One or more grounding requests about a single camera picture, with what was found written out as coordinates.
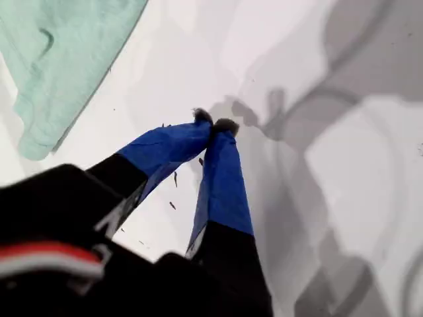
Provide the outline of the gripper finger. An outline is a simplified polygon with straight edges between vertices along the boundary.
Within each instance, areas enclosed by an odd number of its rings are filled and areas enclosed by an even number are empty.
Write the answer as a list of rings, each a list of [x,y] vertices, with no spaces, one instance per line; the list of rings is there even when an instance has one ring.
[[[206,149],[187,254],[200,310],[206,316],[272,316],[252,228],[235,136],[217,120]]]
[[[206,148],[212,127],[210,114],[197,108],[192,123],[152,129],[89,168],[89,174],[124,198],[95,225],[95,230],[112,237],[165,178]]]

